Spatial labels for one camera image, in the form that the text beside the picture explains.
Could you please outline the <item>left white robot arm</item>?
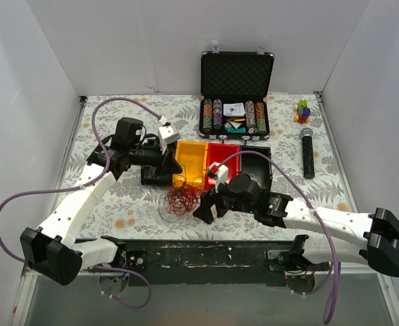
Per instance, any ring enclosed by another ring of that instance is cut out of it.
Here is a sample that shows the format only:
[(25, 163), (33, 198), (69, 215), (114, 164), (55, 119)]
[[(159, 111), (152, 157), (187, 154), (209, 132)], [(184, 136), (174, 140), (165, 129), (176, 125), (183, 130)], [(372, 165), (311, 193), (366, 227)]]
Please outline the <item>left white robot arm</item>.
[(26, 228), (20, 242), (27, 266), (60, 285), (71, 283), (78, 273), (104, 264), (113, 272), (126, 265), (123, 241), (101, 236), (78, 243), (77, 235), (86, 218), (103, 195), (131, 166), (150, 171), (153, 176), (182, 172), (175, 160), (180, 135), (166, 120), (155, 135), (146, 135), (143, 122), (124, 117), (113, 135), (105, 137), (87, 159), (76, 183), (54, 212), (37, 229)]

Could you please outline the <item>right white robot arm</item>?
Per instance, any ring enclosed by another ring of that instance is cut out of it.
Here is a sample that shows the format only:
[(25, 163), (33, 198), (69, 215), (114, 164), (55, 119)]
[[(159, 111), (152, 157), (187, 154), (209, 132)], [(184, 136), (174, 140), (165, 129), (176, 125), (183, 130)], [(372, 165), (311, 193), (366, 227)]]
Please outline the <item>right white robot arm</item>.
[(297, 270), (337, 260), (367, 265), (378, 273), (399, 278), (399, 220), (387, 209), (377, 208), (374, 213), (311, 209), (302, 200), (263, 189), (241, 174), (203, 192), (193, 215), (211, 224), (227, 211), (250, 213), (256, 221), (272, 228), (323, 234), (324, 238), (295, 238), (284, 257)]

